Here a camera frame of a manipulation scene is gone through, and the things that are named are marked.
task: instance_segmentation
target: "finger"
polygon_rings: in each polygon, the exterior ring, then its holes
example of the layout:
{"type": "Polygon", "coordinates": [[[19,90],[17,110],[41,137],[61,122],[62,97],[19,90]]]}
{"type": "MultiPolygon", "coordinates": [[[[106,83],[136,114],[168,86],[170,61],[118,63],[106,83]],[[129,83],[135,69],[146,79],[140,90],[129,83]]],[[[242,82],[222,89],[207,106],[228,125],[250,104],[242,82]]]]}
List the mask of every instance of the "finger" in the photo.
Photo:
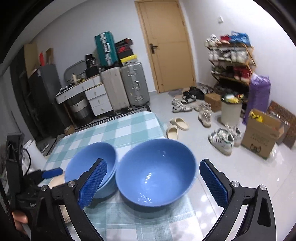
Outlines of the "finger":
{"type": "Polygon", "coordinates": [[[22,224],[18,221],[15,221],[15,227],[18,231],[21,231],[23,234],[26,234],[26,231],[24,230],[24,227],[22,226],[22,224]]]}
{"type": "Polygon", "coordinates": [[[18,211],[18,210],[13,211],[12,216],[15,221],[19,221],[21,223],[28,223],[27,216],[21,211],[18,211]]]}

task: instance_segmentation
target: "silver suitcase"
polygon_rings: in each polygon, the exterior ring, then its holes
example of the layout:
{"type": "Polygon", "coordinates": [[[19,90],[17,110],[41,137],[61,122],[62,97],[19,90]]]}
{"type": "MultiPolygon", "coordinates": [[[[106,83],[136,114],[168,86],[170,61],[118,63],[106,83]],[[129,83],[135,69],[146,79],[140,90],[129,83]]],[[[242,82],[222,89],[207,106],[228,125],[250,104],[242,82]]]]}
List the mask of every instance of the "silver suitcase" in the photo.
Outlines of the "silver suitcase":
{"type": "Polygon", "coordinates": [[[122,83],[120,67],[115,67],[102,72],[101,79],[104,83],[113,110],[118,111],[122,108],[129,108],[130,104],[122,83]]]}
{"type": "Polygon", "coordinates": [[[128,100],[133,109],[150,105],[150,96],[142,63],[132,63],[121,68],[121,77],[128,100]]]}

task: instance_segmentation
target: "blue gripper pad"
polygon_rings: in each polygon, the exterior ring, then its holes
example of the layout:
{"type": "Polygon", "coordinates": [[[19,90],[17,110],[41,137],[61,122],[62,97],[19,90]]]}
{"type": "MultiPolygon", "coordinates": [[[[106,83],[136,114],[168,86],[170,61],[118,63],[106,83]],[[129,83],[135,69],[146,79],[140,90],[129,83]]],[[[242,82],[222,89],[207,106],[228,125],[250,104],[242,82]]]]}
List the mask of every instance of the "blue gripper pad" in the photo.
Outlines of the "blue gripper pad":
{"type": "Polygon", "coordinates": [[[86,180],[83,187],[80,189],[78,204],[81,209],[91,204],[91,201],[94,198],[94,195],[96,194],[106,173],[107,163],[105,160],[102,160],[93,171],[93,173],[86,180]]]}
{"type": "Polygon", "coordinates": [[[201,161],[200,163],[200,175],[209,188],[217,205],[226,208],[228,206],[227,191],[205,161],[201,161]]]}
{"type": "Polygon", "coordinates": [[[42,174],[42,177],[44,179],[49,179],[49,178],[56,177],[56,176],[59,176],[59,175],[62,175],[62,174],[63,174],[63,169],[58,167],[58,168],[55,168],[55,169],[45,171],[42,174]]]}

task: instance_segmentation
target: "brown patterned board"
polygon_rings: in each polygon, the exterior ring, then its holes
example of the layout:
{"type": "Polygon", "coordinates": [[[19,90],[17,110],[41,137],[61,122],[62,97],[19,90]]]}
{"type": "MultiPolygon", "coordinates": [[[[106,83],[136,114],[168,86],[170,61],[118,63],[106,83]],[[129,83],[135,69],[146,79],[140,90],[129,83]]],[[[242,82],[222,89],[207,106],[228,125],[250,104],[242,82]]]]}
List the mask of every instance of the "brown patterned board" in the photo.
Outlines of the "brown patterned board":
{"type": "Polygon", "coordinates": [[[270,103],[268,111],[275,112],[290,124],[290,128],[283,143],[291,149],[296,141],[296,116],[274,101],[270,103]]]}

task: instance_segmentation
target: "purple package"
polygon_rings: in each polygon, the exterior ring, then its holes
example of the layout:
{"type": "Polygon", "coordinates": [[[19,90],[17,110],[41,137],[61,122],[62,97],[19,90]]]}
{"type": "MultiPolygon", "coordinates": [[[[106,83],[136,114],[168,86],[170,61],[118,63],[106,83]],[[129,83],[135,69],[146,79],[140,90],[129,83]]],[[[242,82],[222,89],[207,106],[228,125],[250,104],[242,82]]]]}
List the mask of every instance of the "purple package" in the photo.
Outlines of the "purple package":
{"type": "Polygon", "coordinates": [[[266,112],[269,104],[270,80],[267,76],[259,76],[255,73],[250,80],[250,90],[246,114],[243,123],[248,123],[249,113],[252,109],[266,112]]]}

